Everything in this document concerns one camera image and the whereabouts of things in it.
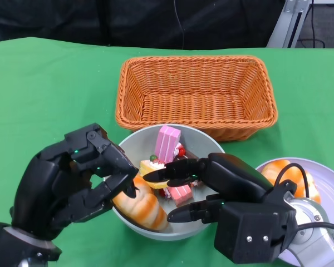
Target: green tablecloth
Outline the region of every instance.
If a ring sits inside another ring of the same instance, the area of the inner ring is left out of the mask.
[[[117,143],[129,134],[114,119],[126,59],[237,54],[266,63],[279,120],[248,141],[222,144],[223,149],[254,167],[294,156],[334,170],[334,50],[167,51],[18,39],[0,43],[0,221],[10,222],[17,185],[40,149],[93,122]],[[164,243],[136,234],[108,212],[62,232],[55,240],[63,250],[58,266],[233,266],[213,248],[214,233],[212,225],[190,239]]]

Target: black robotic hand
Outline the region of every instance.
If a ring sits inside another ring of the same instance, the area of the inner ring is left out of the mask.
[[[0,223],[0,266],[57,260],[61,250],[51,240],[70,223],[110,210],[121,191],[135,197],[132,180],[137,172],[98,124],[68,133],[40,151],[19,183],[11,225]],[[92,189],[93,174],[109,178]],[[10,257],[5,256],[8,249]]]
[[[168,221],[217,222],[214,247],[236,264],[274,261],[297,233],[296,210],[284,201],[284,195],[294,194],[297,185],[287,180],[273,187],[235,156],[212,153],[204,159],[172,162],[144,179],[168,181],[169,186],[198,179],[218,192],[171,211]]]

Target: black cable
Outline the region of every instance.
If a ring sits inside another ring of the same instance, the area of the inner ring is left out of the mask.
[[[312,33],[313,33],[313,48],[316,48],[316,34],[314,31],[314,0],[312,0],[312,13],[311,13],[311,25],[312,25]]]
[[[174,13],[176,14],[177,21],[178,21],[178,24],[179,24],[179,28],[182,31],[182,50],[184,50],[184,30],[183,30],[182,24],[179,21],[177,8],[176,8],[176,0],[173,0],[173,5],[174,5]]]
[[[325,42],[324,42],[324,41],[322,41],[322,40],[320,40],[320,39],[315,39],[315,40],[316,40],[316,42],[322,43],[323,48],[325,48]],[[309,38],[309,39],[298,39],[298,42],[301,42],[302,46],[303,46],[304,48],[307,48],[307,47],[304,45],[303,41],[313,41],[313,38]]]
[[[308,224],[301,224],[297,228],[297,232],[301,230],[306,230],[310,228],[329,228],[334,230],[334,224],[330,222],[325,222],[325,221],[319,221],[319,222],[310,222]]]
[[[284,175],[284,173],[291,167],[297,167],[299,168],[299,170],[301,171],[302,173],[302,176],[303,176],[303,180],[304,180],[304,189],[306,190],[306,198],[310,198],[310,189],[309,189],[309,186],[308,186],[308,179],[307,179],[307,175],[306,175],[306,171],[303,169],[303,167],[298,164],[298,163],[290,163],[288,164],[286,167],[284,167],[280,173],[278,174],[277,178],[276,178],[276,181],[274,182],[274,186],[277,186],[279,185],[279,182],[281,181],[281,178],[282,176]]]
[[[317,39],[316,34],[315,34],[315,28],[314,28],[314,0],[312,0],[312,3],[310,4],[309,9],[307,10],[306,16],[304,17],[304,21],[307,19],[308,14],[309,14],[310,11],[312,11],[312,13],[311,13],[311,27],[312,27],[313,38],[312,39],[298,39],[297,41],[300,41],[304,48],[307,48],[307,47],[304,45],[303,41],[313,41],[313,48],[316,48],[316,42],[320,42],[320,43],[323,44],[323,48],[325,48],[325,42],[320,40],[320,39]]]

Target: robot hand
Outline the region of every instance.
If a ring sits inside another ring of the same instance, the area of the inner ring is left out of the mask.
[[[214,247],[236,264],[270,263],[288,249],[301,266],[334,266],[334,224],[319,204],[295,199],[297,185],[290,180],[274,187],[239,158],[222,153],[172,162],[144,179],[169,186],[200,180],[216,191],[171,211],[168,220],[218,223]]]
[[[40,151],[19,183],[11,225],[0,223],[0,266],[58,260],[62,251],[51,240],[70,223],[109,211],[119,192],[135,197],[137,172],[98,124],[68,133]],[[92,189],[93,174],[109,178]]]

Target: wicker basket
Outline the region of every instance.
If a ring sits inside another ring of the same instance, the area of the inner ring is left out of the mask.
[[[274,125],[278,113],[256,57],[141,57],[122,66],[115,116],[132,131],[177,123],[232,141]]]

